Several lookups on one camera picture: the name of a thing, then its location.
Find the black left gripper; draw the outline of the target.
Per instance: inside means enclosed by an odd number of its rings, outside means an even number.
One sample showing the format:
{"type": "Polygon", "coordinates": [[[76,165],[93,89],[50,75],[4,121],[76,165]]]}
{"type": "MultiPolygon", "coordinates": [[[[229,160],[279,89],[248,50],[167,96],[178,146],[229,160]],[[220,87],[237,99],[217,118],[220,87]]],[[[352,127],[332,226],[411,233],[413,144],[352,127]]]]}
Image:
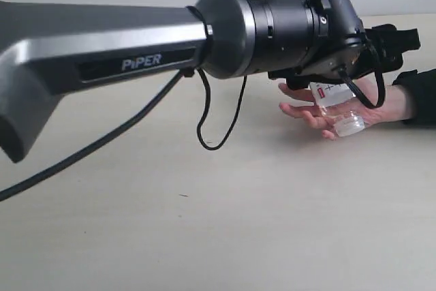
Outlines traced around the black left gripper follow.
{"type": "Polygon", "coordinates": [[[366,48],[366,32],[350,0],[305,0],[315,14],[314,41],[301,63],[268,72],[271,80],[284,79],[293,89],[311,82],[341,84],[353,78],[356,62],[366,48]]]}

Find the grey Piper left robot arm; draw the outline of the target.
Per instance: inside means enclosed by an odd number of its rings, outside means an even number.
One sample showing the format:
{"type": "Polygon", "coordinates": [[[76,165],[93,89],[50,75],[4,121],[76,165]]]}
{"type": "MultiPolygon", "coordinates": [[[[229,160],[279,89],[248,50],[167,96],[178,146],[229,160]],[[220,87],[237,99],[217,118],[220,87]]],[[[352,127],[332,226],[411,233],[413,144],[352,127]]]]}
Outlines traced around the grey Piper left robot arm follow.
{"type": "Polygon", "coordinates": [[[1,3],[1,148],[22,161],[67,94],[184,68],[332,76],[364,28],[350,0],[186,7],[1,3]]]}

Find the forearm in black sleeve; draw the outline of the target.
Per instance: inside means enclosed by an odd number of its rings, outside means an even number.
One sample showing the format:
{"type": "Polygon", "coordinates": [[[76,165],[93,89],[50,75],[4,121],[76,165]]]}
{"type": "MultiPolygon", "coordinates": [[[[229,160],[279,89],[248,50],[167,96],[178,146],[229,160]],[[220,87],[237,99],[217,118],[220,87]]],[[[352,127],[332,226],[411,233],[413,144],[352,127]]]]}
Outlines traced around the forearm in black sleeve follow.
{"type": "Polygon", "coordinates": [[[364,112],[370,126],[401,122],[411,127],[435,127],[435,69],[401,72],[386,88],[384,105],[364,112]]]}

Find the open bare human hand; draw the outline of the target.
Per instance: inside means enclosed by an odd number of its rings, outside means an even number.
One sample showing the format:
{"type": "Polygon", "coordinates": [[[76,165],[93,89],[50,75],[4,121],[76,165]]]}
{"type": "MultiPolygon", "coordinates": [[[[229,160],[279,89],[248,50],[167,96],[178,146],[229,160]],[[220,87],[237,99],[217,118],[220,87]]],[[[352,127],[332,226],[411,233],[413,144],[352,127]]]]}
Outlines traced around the open bare human hand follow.
{"type": "MultiPolygon", "coordinates": [[[[343,138],[335,134],[331,124],[329,124],[326,118],[322,116],[320,109],[315,104],[315,100],[310,89],[292,90],[284,82],[281,82],[279,83],[279,90],[284,95],[290,97],[292,100],[302,101],[307,103],[304,106],[297,106],[287,102],[281,102],[279,104],[279,107],[284,114],[294,119],[301,119],[310,128],[320,130],[323,138],[329,140],[343,138]]],[[[371,127],[369,124],[365,122],[364,112],[368,110],[375,110],[375,109],[368,109],[363,104],[361,104],[358,100],[355,102],[354,105],[352,105],[352,108],[363,118],[365,123],[365,129],[371,127]]]]}

